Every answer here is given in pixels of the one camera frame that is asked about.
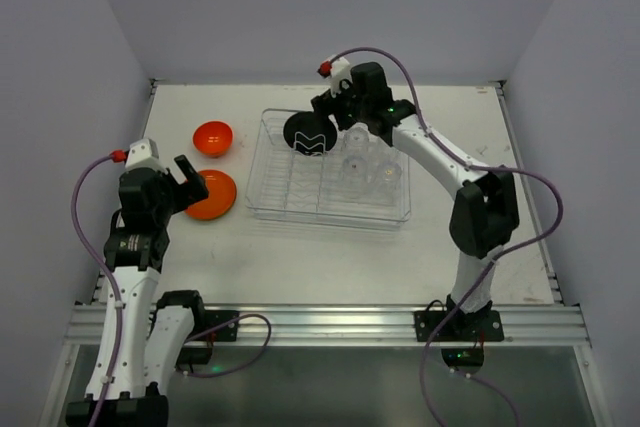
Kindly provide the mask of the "orange plate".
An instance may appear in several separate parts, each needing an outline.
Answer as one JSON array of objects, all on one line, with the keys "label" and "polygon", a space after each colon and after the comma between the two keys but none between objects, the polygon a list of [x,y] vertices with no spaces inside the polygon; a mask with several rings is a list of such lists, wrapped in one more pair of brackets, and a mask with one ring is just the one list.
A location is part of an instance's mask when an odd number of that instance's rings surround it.
[{"label": "orange plate", "polygon": [[208,189],[208,197],[188,207],[185,213],[192,219],[211,221],[225,215],[237,198],[237,186],[228,174],[215,170],[199,171]]}]

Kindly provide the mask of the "black plate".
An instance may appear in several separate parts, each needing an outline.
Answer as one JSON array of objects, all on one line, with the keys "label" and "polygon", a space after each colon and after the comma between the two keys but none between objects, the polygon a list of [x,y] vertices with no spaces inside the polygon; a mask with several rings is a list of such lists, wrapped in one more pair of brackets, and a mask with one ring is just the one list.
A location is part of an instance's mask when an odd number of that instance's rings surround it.
[{"label": "black plate", "polygon": [[314,112],[297,112],[289,117],[283,136],[290,148],[306,156],[328,153],[338,138],[333,122]]}]

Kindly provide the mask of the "orange bowl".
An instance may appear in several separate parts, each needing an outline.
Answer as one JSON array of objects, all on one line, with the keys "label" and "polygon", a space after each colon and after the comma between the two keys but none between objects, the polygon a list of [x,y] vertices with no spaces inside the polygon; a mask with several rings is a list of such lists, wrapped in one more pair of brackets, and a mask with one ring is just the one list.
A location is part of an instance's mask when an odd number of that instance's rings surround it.
[{"label": "orange bowl", "polygon": [[224,156],[233,143],[233,130],[225,122],[214,120],[201,124],[193,133],[192,143],[203,155]]}]

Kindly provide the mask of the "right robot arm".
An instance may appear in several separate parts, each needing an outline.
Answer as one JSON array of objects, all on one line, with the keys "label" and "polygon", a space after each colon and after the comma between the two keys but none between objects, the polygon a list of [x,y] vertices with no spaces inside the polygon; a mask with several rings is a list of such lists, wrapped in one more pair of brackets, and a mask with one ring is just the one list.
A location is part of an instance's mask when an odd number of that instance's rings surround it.
[{"label": "right robot arm", "polygon": [[341,130],[365,125],[425,169],[450,196],[449,235],[459,261],[446,299],[447,324],[461,331],[481,322],[492,306],[492,264],[520,224],[513,175],[488,171],[440,136],[422,118],[415,97],[394,97],[380,64],[351,65],[340,57],[324,61],[318,73],[329,88],[312,100],[316,114],[333,117]]}]

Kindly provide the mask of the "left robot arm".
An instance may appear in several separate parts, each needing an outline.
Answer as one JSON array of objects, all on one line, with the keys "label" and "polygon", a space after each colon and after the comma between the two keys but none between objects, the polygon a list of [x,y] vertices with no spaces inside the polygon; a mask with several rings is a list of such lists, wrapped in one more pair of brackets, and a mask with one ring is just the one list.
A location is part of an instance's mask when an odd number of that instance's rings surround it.
[{"label": "left robot arm", "polygon": [[82,400],[68,404],[69,426],[165,426],[167,384],[187,336],[204,318],[195,290],[164,294],[153,305],[171,217],[204,200],[204,178],[184,155],[174,162],[179,183],[156,156],[133,150],[108,155],[125,170],[118,182],[120,207],[110,221],[103,251],[90,248],[105,276],[107,304],[95,367]]}]

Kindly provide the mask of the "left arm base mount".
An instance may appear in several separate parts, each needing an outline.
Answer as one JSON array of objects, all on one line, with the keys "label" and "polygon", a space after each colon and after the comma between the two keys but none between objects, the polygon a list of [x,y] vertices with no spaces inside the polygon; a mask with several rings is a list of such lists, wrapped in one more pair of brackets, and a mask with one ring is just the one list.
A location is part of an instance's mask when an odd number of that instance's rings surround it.
[{"label": "left arm base mount", "polygon": [[212,360],[217,344],[235,342],[238,337],[239,315],[237,310],[207,310],[204,321],[194,328],[192,335],[222,324],[224,327],[197,339],[197,342],[201,342],[200,346],[183,347],[177,359],[177,368],[193,372],[195,366],[206,365]]}]

